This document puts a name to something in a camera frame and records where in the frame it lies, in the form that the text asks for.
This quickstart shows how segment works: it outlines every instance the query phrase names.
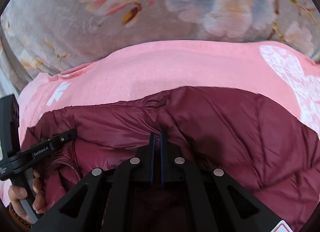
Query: floral bedsheet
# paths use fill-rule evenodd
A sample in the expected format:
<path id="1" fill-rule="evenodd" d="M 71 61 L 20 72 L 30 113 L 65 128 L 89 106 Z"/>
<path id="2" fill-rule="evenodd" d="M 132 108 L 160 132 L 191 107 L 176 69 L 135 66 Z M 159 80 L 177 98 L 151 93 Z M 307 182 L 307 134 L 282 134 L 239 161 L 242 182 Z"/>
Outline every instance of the floral bedsheet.
<path id="1" fill-rule="evenodd" d="M 11 0 L 1 19 L 31 79 L 157 40 L 275 40 L 320 59 L 320 14 L 311 0 Z M 27 81 L 0 66 L 18 89 Z"/>

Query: jacket zipper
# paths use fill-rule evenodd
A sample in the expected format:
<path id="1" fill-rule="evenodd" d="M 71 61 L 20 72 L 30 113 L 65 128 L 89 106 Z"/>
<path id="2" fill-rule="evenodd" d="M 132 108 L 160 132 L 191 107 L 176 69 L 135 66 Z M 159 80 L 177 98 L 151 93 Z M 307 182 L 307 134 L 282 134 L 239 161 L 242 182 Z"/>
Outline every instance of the jacket zipper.
<path id="1" fill-rule="evenodd" d="M 81 180 L 81 175 L 80 175 L 80 173 L 79 173 L 79 172 L 77 171 L 77 169 L 76 169 L 75 167 L 73 167 L 70 163 L 66 163 L 66 162 L 60 161 L 60 160 L 59 160 L 59 161 L 56 161 L 55 163 L 61 163 L 61 164 L 64 164 L 64 165 L 70 167 L 71 169 L 73 169 L 73 170 L 75 171 L 75 173 L 77 174 L 79 180 Z"/>

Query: quilted down jacket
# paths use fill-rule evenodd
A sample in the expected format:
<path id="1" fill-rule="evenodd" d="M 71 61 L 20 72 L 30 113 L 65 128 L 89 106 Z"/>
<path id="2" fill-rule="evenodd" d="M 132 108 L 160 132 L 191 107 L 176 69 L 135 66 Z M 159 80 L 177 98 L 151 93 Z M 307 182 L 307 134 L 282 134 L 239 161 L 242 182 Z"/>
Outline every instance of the quilted down jacket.
<path id="1" fill-rule="evenodd" d="M 116 168 L 165 131 L 183 157 L 200 168 L 224 169 L 294 231 L 319 203 L 317 134 L 269 98 L 230 88 L 182 87 L 136 101 L 67 107 L 43 115 L 22 148 L 76 128 L 79 138 L 38 166 L 48 207 L 95 167 Z M 171 231 L 182 216 L 179 195 L 140 195 L 145 230 Z M 157 203 L 158 208 L 148 204 Z"/>

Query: finger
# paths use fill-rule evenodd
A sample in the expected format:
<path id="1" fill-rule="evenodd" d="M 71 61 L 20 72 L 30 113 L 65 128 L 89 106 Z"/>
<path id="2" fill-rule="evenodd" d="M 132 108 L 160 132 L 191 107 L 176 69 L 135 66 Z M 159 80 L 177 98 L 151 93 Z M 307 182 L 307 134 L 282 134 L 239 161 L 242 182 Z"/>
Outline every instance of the finger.
<path id="1" fill-rule="evenodd" d="M 12 204 L 12 207 L 16 214 L 25 219 L 26 212 L 24 211 L 23 207 L 20 204 L 19 200 L 25 199 L 27 197 L 28 193 L 25 190 L 25 188 L 21 188 L 18 186 L 11 185 L 8 191 L 8 196 L 10 199 L 10 202 Z"/>
<path id="2" fill-rule="evenodd" d="M 46 206 L 46 202 L 45 202 L 45 197 L 44 197 L 44 193 L 42 191 L 40 191 L 37 195 L 36 195 L 36 199 L 33 202 L 33 209 L 35 211 L 40 211 L 41 209 L 43 209 Z"/>
<path id="3" fill-rule="evenodd" d="M 31 218 L 30 218 L 28 215 L 26 215 L 23 219 L 24 219 L 26 222 L 28 222 L 28 223 L 30 223 L 30 224 L 33 224 Z"/>
<path id="4" fill-rule="evenodd" d="M 39 193 L 40 191 L 42 191 L 42 187 L 43 187 L 42 181 L 38 178 L 35 178 L 33 180 L 33 184 L 32 184 L 32 188 L 33 188 L 34 192 Z"/>
<path id="5" fill-rule="evenodd" d="M 47 207 L 43 207 L 42 209 L 36 211 L 37 214 L 44 214 L 46 212 L 47 212 Z"/>
<path id="6" fill-rule="evenodd" d="M 36 178 L 40 178 L 40 173 L 36 170 L 36 169 L 34 169 L 33 170 L 33 176 L 35 176 Z"/>
<path id="7" fill-rule="evenodd" d="M 25 199 L 28 193 L 25 188 L 11 185 L 8 191 L 9 199 L 12 202 L 19 202 L 19 200 Z"/>

